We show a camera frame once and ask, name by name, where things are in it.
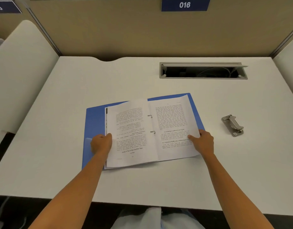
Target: open book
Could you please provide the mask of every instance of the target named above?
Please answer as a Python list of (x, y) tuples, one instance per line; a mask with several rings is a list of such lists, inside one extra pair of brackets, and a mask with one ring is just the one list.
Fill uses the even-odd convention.
[(106, 133), (113, 136), (105, 169), (198, 155), (187, 135), (199, 137), (187, 95), (140, 99), (105, 108)]

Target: desk power outlet box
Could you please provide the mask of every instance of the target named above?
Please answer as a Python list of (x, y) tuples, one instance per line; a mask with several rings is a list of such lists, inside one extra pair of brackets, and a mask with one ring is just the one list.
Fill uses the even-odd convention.
[(161, 62), (161, 79), (243, 79), (247, 75), (240, 62)]

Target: person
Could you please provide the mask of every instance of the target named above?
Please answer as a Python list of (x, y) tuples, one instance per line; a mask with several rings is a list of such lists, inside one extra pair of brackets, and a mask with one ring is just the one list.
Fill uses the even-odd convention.
[[(188, 135), (202, 155), (210, 174), (219, 203), (231, 229), (273, 229), (270, 222), (229, 176), (214, 154), (213, 137), (200, 131), (200, 138)], [(66, 185), (43, 209), (30, 229), (81, 228), (94, 196), (103, 165), (112, 146), (112, 135), (97, 135), (91, 141), (94, 156), (80, 173)], [(163, 215), (160, 208), (149, 208), (141, 215), (120, 216), (117, 228), (203, 228), (182, 209), (179, 213)]]

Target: blue number sign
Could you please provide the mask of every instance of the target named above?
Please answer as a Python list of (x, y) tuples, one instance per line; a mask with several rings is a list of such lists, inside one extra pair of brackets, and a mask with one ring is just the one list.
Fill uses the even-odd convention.
[(161, 11), (207, 11), (210, 0), (161, 0)]
[(20, 9), (13, 0), (0, 0), (0, 14), (21, 14)]

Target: dark floor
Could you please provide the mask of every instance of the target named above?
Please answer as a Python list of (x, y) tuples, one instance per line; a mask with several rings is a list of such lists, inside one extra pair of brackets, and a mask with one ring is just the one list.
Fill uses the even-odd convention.
[[(11, 143), (14, 134), (8, 133), (0, 144), (0, 160)], [(6, 196), (0, 196), (0, 206)], [(4, 222), (3, 229), (28, 228), (42, 209), (49, 203), (49, 199), (10, 197), (6, 202), (0, 221)], [(122, 204), (108, 204), (92, 202), (83, 228), (106, 229), (110, 228), (120, 211), (126, 207)], [(205, 229), (229, 228), (222, 211), (189, 209)], [(265, 215), (275, 229), (293, 229), (293, 216)]]

